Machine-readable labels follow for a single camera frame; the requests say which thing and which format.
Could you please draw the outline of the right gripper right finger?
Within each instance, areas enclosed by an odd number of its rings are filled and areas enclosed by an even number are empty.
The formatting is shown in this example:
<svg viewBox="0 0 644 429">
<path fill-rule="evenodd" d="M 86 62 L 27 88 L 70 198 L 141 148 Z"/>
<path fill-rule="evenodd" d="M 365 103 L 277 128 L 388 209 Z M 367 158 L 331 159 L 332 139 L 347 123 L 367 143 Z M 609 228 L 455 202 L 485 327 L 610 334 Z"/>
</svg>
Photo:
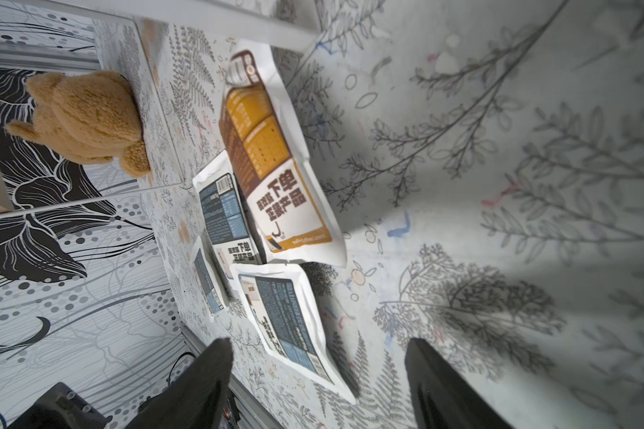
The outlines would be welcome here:
<svg viewBox="0 0 644 429">
<path fill-rule="evenodd" d="M 424 339 L 409 340 L 404 363 L 418 428 L 510 426 Z"/>
</svg>

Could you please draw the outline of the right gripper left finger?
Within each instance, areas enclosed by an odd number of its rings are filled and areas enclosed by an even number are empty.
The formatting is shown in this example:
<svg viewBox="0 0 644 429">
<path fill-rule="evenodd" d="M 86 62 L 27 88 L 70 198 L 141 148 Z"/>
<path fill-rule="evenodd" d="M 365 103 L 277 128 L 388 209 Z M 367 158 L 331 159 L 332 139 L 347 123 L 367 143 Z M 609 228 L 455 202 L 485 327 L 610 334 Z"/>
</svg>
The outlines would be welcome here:
<svg viewBox="0 0 644 429">
<path fill-rule="evenodd" d="M 139 412 L 129 428 L 217 428 L 229 393 L 234 351 L 220 338 L 200 354 L 161 395 Z"/>
</svg>

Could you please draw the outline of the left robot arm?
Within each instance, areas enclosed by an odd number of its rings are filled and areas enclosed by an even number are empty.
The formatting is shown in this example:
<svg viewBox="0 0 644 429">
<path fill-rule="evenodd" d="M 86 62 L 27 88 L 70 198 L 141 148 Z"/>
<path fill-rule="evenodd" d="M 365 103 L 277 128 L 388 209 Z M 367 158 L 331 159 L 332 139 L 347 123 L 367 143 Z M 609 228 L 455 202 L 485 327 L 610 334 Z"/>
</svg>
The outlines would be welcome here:
<svg viewBox="0 0 644 429">
<path fill-rule="evenodd" d="M 103 429 L 107 418 L 64 383 L 57 383 L 18 416 L 8 429 Z"/>
</svg>

